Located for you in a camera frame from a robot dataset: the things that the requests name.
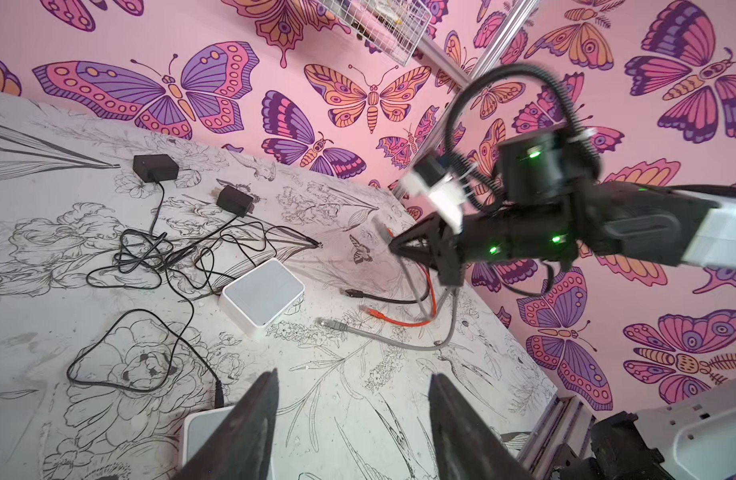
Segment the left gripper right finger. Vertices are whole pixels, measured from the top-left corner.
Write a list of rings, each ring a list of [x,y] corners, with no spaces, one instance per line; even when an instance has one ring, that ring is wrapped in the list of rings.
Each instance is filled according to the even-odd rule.
[[[428,399],[441,479],[529,479],[464,396],[443,374],[431,376]]]

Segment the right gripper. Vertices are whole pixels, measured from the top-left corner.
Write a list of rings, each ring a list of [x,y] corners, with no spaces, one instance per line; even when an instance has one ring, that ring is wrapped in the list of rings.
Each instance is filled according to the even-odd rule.
[[[479,262],[544,260],[567,270],[578,258],[579,188],[590,181],[583,132],[547,128],[498,147],[501,187],[491,204],[443,226],[437,213],[389,242],[397,257],[434,267],[446,286],[460,286],[465,266]]]

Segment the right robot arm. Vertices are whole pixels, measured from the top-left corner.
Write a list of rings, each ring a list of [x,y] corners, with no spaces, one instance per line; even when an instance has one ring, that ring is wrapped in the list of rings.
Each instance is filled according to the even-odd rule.
[[[401,258],[434,269],[448,287],[469,263],[539,259],[547,264],[534,296],[537,323],[566,306],[580,245],[601,256],[736,270],[736,188],[674,188],[599,181],[600,157],[583,131],[554,126],[499,147],[502,178],[492,204],[465,214],[443,186],[454,157],[423,162],[414,176],[437,212],[389,244]],[[620,413],[595,425],[592,454],[557,466],[561,479],[736,478],[736,379],[713,389],[683,378],[673,403]]]

